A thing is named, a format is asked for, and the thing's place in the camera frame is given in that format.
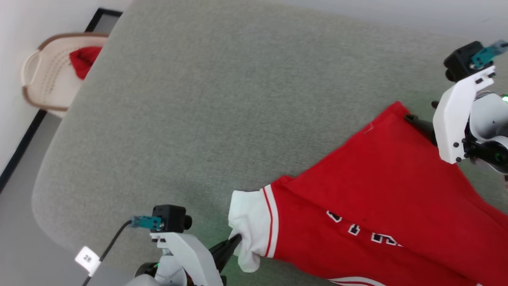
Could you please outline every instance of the red and white clothing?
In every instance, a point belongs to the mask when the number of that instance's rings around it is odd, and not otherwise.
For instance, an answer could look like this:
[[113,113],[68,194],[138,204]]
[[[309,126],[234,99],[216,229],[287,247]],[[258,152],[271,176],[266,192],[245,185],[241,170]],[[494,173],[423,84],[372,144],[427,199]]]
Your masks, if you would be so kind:
[[508,217],[405,114],[397,102],[300,176],[235,191],[242,270],[266,256],[339,285],[506,285]]

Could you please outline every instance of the basket handle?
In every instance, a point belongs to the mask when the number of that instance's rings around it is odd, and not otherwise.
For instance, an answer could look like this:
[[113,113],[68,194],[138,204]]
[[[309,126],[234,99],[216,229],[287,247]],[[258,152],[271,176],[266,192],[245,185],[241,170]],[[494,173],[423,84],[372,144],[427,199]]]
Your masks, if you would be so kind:
[[28,66],[32,63],[32,61],[35,58],[38,59],[37,66],[35,68],[34,75],[30,79],[30,82],[28,84],[30,85],[30,84],[34,83],[35,75],[37,75],[37,72],[39,71],[39,68],[41,67],[41,62],[42,62],[41,51],[37,50],[37,51],[33,52],[29,57],[27,57],[25,59],[25,61],[23,62],[23,65],[21,66],[21,85],[23,85],[23,86],[27,85],[27,82],[26,82],[27,69],[28,69]]

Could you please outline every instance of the laundry basket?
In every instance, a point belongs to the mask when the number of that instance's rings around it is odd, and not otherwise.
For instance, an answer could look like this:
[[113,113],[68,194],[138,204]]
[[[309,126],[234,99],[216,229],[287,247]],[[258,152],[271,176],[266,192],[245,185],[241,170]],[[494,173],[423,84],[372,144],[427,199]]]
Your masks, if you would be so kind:
[[64,117],[83,83],[71,65],[69,54],[83,47],[102,47],[107,39],[107,34],[73,33],[56,35],[44,41],[21,68],[25,100]]

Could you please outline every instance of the black strip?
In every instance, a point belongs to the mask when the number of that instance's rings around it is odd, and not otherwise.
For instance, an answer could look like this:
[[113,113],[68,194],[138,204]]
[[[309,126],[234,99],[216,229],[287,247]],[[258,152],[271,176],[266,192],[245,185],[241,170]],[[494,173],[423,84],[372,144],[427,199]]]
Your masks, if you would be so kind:
[[123,13],[119,12],[119,11],[99,8],[99,9],[97,9],[97,12],[93,16],[92,21],[90,21],[90,24],[88,24],[88,27],[86,27],[85,32],[93,32],[93,30],[95,30],[95,28],[97,27],[97,24],[99,24],[99,21],[101,20],[101,17],[103,15],[111,15],[111,16],[115,16],[115,17],[120,17],[122,14]]
[[39,128],[42,119],[44,119],[44,116],[46,116],[48,112],[42,109],[39,109],[39,112],[34,117],[34,120],[32,120],[32,123],[28,127],[28,130],[26,131],[25,135],[23,136],[23,139],[18,145],[18,148],[14,152],[14,155],[12,155],[11,160],[9,163],[7,163],[7,166],[5,167],[5,170],[2,172],[2,175],[0,175],[0,193],[5,188],[5,185],[7,185],[7,182],[9,181],[9,178],[11,177],[12,173],[14,173],[14,170],[16,169],[16,166],[18,165],[19,161],[21,161],[21,158],[23,158],[23,154],[26,151],[26,148],[28,148],[28,144],[30,144],[32,138],[35,135],[35,132]]
[[[107,10],[103,8],[97,9],[97,12],[95,13],[92,20],[86,27],[85,32],[93,32],[93,30],[95,30],[95,27],[97,26],[103,15],[120,17],[122,15],[122,12]],[[5,185],[7,185],[7,182],[9,181],[9,178],[11,177],[12,173],[14,173],[14,170],[16,169],[16,166],[18,165],[19,161],[21,161],[21,158],[23,158],[23,154],[28,148],[28,145],[30,144],[32,138],[34,137],[35,132],[41,125],[42,119],[44,119],[47,113],[48,113],[47,111],[39,109],[39,112],[37,112],[37,114],[35,115],[34,120],[32,120],[32,123],[30,124],[25,135],[23,136],[23,139],[21,139],[21,142],[19,143],[18,148],[14,152],[14,155],[12,155],[11,160],[9,160],[9,163],[7,163],[7,166],[0,175],[0,193],[4,190]]]

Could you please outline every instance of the black cable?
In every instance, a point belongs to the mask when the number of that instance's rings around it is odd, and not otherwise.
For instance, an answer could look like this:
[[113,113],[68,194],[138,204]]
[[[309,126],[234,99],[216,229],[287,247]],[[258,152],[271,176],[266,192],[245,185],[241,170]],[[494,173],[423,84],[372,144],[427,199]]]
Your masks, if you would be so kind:
[[[102,253],[101,255],[101,258],[99,258],[99,261],[102,262],[104,260],[104,258],[106,258],[106,255],[108,255],[109,251],[111,250],[111,248],[113,247],[113,244],[115,244],[116,240],[118,239],[118,237],[120,236],[120,234],[123,232],[123,230],[129,225],[132,223],[132,220],[128,220],[126,223],[124,223],[120,229],[116,232],[115,236],[113,237],[113,239],[111,240],[111,242],[109,243],[108,247],[106,248],[106,250],[104,250],[104,253]],[[90,279],[92,277],[91,276],[88,276],[85,280],[85,282],[83,282],[83,285],[82,286],[86,286],[88,284],[88,282],[90,282]]]

